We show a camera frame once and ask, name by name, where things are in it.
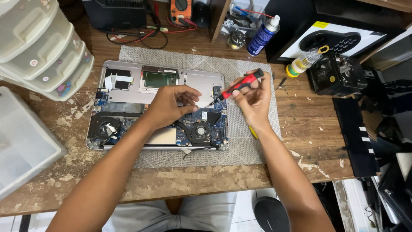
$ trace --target work mat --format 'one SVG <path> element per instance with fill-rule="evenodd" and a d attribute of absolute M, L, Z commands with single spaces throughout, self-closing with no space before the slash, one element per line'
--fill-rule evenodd
<path fill-rule="evenodd" d="M 269 64 L 199 56 L 140 47 L 122 46 L 119 61 L 181 69 L 194 69 L 222 73 L 225 86 L 243 76 L 246 71 L 261 68 L 272 73 Z M 281 137 L 276 99 L 271 81 L 272 99 L 269 120 L 273 130 Z M 259 141 L 252 135 L 243 119 L 240 107 L 232 99 L 227 101 L 229 147 L 222 151 L 193 151 L 185 159 L 183 151 L 142 151 L 134 168 L 216 166 L 265 163 Z"/>

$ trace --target red screwdriver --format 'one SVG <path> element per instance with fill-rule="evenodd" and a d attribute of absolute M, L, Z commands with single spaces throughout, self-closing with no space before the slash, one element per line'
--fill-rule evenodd
<path fill-rule="evenodd" d="M 263 70 L 262 69 L 258 69 L 256 70 L 256 72 L 245 76 L 245 78 L 243 78 L 243 80 L 239 83 L 237 83 L 235 86 L 233 86 L 232 88 L 230 88 L 227 91 L 223 91 L 212 103 L 209 104 L 209 106 L 222 101 L 223 99 L 227 99 L 232 95 L 232 92 L 235 90 L 241 90 L 245 87 L 250 87 L 250 85 L 252 84 L 253 81 L 257 80 L 258 78 L 263 77 Z"/>

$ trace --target worn desk surface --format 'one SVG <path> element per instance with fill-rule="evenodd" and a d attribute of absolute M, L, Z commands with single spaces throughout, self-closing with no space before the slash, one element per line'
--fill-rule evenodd
<path fill-rule="evenodd" d="M 86 17 L 75 23 L 75 29 L 96 60 L 86 83 L 71 99 L 54 102 L 0 82 L 20 95 L 69 150 L 64 158 L 0 201 L 0 216 L 57 210 L 76 183 L 101 158 L 101 152 L 85 145 L 90 106 L 94 103 L 102 64 L 108 59 L 118 59 L 120 45 L 110 43 L 105 34 L 94 30 Z M 266 63 L 264 54 L 251 57 L 245 49 L 232 50 L 224 38 L 211 44 L 206 29 L 167 36 L 169 43 L 164 48 L 167 51 Z M 164 38 L 158 35 L 146 43 L 159 46 Z M 272 72 L 276 76 L 275 85 L 286 77 L 284 65 L 272 65 Z M 331 97 L 314 94 L 305 74 L 288 78 L 285 85 L 276 92 L 276 101 L 283 141 L 296 162 L 312 182 L 353 178 L 347 153 L 342 150 L 345 144 Z M 266 165 L 133 169 L 121 201 L 167 199 L 271 185 Z"/>

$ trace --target orange multimeter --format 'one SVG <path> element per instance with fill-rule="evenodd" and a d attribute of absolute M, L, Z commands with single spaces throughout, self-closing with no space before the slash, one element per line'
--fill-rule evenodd
<path fill-rule="evenodd" d="M 170 20 L 177 26 L 189 26 L 185 18 L 192 19 L 193 0 L 169 0 Z"/>

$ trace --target disassembled laptop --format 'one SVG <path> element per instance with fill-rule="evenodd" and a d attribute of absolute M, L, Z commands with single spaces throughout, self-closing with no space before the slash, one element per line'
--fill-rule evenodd
<path fill-rule="evenodd" d="M 197 89 L 202 93 L 197 104 L 203 107 L 220 95 L 225 78 L 221 73 L 106 61 L 98 83 L 87 146 L 110 149 L 150 107 L 158 88 L 165 85 Z M 228 147 L 228 140 L 227 108 L 223 100 L 155 131 L 143 149 L 223 150 Z"/>

